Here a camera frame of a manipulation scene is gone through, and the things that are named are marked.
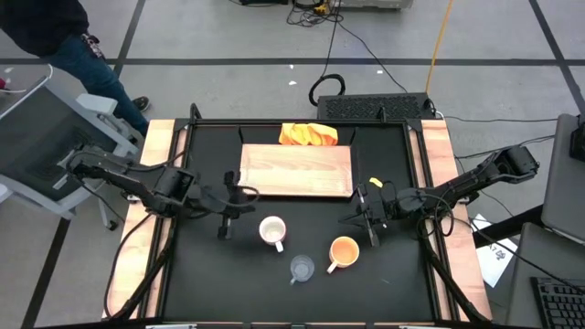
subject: orange mug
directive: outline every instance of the orange mug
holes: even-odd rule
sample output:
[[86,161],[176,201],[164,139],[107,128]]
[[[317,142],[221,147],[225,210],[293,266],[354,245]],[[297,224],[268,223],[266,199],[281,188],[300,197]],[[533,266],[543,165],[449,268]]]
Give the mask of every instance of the orange mug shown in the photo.
[[346,268],[355,263],[358,257],[359,246],[357,246],[355,240],[349,237],[339,237],[335,239],[329,250],[331,266],[327,269],[327,273],[331,274],[335,268]]

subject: keyboard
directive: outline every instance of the keyboard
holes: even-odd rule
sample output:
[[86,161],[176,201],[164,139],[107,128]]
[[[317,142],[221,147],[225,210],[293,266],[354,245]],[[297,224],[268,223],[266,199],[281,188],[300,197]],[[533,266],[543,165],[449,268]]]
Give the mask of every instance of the keyboard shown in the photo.
[[[585,329],[585,296],[551,278],[531,278],[543,328]],[[567,280],[585,290],[585,280]]]
[[320,119],[376,119],[383,108],[389,120],[434,119],[425,109],[426,93],[322,96]]

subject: gray floor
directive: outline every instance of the gray floor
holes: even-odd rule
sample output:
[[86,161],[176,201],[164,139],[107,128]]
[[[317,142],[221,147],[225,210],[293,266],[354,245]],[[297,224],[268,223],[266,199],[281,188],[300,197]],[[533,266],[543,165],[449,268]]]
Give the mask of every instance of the gray floor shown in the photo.
[[[89,12],[92,33],[101,38],[108,58],[116,59],[137,4],[143,0],[81,0]],[[539,0],[565,58],[585,58],[580,0]],[[361,36],[380,58],[430,58],[447,0],[415,0],[399,13],[343,13],[344,26]],[[121,75],[129,94],[148,95],[152,119],[186,117],[195,101],[208,118],[314,118],[307,93],[323,65],[293,65],[296,58],[324,58],[332,24],[314,28],[284,23],[287,6],[246,8],[228,0],[145,0]],[[555,59],[536,16],[526,0],[457,1],[443,40],[440,58]],[[0,32],[0,77],[11,79],[12,89],[26,88],[45,74],[39,65],[6,65],[16,58],[33,58],[20,51]],[[290,58],[280,65],[188,65],[184,61],[136,59]],[[337,29],[332,58],[370,58],[361,43]],[[206,64],[193,61],[191,64]],[[9,73],[5,69],[13,68]],[[422,91],[427,66],[388,66],[409,91]],[[328,72],[342,74],[347,93],[400,92],[373,65],[333,65]],[[585,87],[585,68],[571,67]],[[83,91],[66,73],[54,77],[71,94]],[[325,83],[318,94],[337,92]],[[557,66],[439,66],[431,97],[445,115],[492,119],[554,118],[578,113]],[[463,123],[449,121],[454,152],[472,154],[554,133],[554,123]],[[539,175],[522,185],[500,184],[488,192],[517,214],[543,201],[551,142],[532,144],[541,163]],[[463,161],[466,169],[481,159]],[[114,190],[102,192],[119,212],[125,204]],[[469,206],[492,221],[507,217],[493,200],[480,197]],[[70,224],[48,286],[37,325],[98,321],[101,298],[121,231],[110,232],[100,222],[97,200],[90,199]],[[39,273],[59,219],[27,209],[13,200],[0,205],[0,323],[19,327],[27,311]],[[504,318],[507,299],[503,280],[489,290],[496,320]]]

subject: black table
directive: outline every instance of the black table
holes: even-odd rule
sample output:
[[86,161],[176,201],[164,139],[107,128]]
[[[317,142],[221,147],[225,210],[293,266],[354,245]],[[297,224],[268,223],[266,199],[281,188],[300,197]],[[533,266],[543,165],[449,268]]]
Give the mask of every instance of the black table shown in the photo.
[[[339,144],[351,145],[353,177],[390,179],[397,189],[415,186],[408,130],[404,123],[333,126]],[[198,126],[188,146],[186,168],[205,184],[221,185],[226,171],[237,170],[242,143],[277,143],[281,125]],[[164,290],[163,317],[191,322],[428,322],[435,316],[430,268],[412,223],[396,222],[372,249],[367,233],[341,225],[356,202],[339,198],[263,197],[257,210],[233,221],[233,239],[216,238],[220,219],[210,215],[177,225],[175,256]],[[287,224],[285,252],[258,237],[260,221],[277,215]],[[339,236],[354,238],[360,258],[329,275],[328,250]],[[299,254],[311,257],[315,274],[289,285],[289,264]]]

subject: mug handle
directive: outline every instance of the mug handle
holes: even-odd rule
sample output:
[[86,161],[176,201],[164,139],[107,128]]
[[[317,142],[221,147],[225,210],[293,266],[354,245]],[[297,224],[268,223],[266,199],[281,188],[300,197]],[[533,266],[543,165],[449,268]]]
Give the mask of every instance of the mug handle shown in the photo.
[[335,268],[337,267],[337,262],[332,262],[331,265],[329,266],[329,268],[327,269],[327,273],[331,274],[331,272],[333,272],[333,270],[335,270]]
[[284,247],[282,246],[282,241],[278,241],[274,245],[276,246],[276,250],[278,252],[283,252],[284,251]]

